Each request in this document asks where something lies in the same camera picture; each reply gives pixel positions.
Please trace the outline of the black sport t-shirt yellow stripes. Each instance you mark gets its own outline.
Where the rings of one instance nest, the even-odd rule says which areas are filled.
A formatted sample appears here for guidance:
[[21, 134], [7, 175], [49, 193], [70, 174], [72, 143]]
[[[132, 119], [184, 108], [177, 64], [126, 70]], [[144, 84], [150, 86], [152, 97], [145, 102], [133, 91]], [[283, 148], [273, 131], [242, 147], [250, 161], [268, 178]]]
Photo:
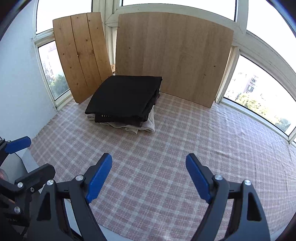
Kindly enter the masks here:
[[135, 95], [159, 91], [162, 80], [159, 76], [111, 76], [95, 91], [85, 114], [94, 114], [96, 123], [127, 123]]

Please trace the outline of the pink plaid cloth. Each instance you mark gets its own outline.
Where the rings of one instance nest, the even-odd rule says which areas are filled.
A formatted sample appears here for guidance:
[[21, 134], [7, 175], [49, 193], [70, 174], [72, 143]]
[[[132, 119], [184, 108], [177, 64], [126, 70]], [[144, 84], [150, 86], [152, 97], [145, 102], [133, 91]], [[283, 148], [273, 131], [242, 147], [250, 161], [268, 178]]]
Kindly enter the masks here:
[[228, 181], [250, 180], [271, 233], [292, 219], [295, 147], [246, 114], [162, 94], [154, 107], [154, 132], [133, 134], [88, 120], [86, 106], [65, 106], [30, 151], [38, 165], [55, 167], [57, 182], [111, 154], [112, 169], [90, 205], [105, 228], [132, 240], [190, 240], [207, 203], [187, 172], [189, 153]]

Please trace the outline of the brown folded garment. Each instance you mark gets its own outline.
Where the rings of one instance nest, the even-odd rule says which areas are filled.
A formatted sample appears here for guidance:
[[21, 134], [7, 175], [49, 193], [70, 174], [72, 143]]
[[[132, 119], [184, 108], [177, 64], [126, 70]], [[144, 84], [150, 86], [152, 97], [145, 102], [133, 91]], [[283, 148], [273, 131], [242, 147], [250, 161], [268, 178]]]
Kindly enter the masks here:
[[160, 97], [159, 91], [155, 91], [153, 94], [137, 94], [135, 100], [132, 101], [130, 111], [132, 112], [127, 118], [127, 123], [140, 123], [147, 120], [149, 112]]

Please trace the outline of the beige folded garment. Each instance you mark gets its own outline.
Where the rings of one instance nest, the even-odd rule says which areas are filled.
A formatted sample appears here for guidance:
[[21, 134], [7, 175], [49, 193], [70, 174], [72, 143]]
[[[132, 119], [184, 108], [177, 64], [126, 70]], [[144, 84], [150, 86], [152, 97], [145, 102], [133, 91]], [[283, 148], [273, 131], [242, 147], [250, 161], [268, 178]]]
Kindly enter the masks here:
[[149, 112], [148, 118], [144, 122], [140, 123], [119, 123], [119, 122], [107, 122], [100, 123], [105, 126], [112, 126], [113, 128], [122, 129], [124, 131], [137, 134], [139, 131], [146, 131], [148, 133], [155, 132], [155, 122], [154, 122], [154, 107], [152, 107]]

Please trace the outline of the light laminate wooden board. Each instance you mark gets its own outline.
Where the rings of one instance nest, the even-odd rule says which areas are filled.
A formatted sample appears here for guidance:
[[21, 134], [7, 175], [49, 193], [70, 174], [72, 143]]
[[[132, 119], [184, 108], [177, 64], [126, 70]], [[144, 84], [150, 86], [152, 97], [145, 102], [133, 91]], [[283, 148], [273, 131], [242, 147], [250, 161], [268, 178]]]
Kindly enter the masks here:
[[173, 13], [118, 17], [116, 74], [160, 76], [161, 91], [210, 108], [229, 57], [233, 30]]

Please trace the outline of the pine plank wooden board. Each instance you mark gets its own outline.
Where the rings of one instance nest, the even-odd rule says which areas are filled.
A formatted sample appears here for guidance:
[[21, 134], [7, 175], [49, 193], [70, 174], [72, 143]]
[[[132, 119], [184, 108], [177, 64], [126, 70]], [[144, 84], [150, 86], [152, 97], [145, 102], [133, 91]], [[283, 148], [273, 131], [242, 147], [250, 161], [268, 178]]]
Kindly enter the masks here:
[[53, 20], [59, 59], [67, 84], [82, 103], [112, 75], [100, 12]]

